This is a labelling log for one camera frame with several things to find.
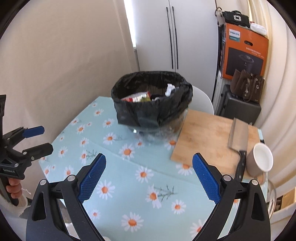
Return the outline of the white sleeve forearm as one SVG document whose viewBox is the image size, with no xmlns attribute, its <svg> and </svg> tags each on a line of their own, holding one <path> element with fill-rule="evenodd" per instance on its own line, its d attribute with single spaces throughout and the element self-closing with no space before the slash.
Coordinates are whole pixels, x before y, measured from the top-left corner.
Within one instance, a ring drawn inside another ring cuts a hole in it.
<svg viewBox="0 0 296 241">
<path fill-rule="evenodd" d="M 9 216 L 19 217 L 24 210 L 29 206 L 28 200 L 23 194 L 23 189 L 20 190 L 20 196 L 17 198 L 18 205 L 11 204 L 1 194 L 1 211 Z"/>
</svg>

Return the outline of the person's left hand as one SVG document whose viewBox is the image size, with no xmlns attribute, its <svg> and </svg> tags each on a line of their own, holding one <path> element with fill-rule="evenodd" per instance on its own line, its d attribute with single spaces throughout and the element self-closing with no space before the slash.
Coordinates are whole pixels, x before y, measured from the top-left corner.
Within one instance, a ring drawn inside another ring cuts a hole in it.
<svg viewBox="0 0 296 241">
<path fill-rule="evenodd" d="M 18 199 L 22 196 L 22 185 L 19 179 L 8 178 L 8 185 L 6 190 L 10 193 L 13 199 Z"/>
</svg>

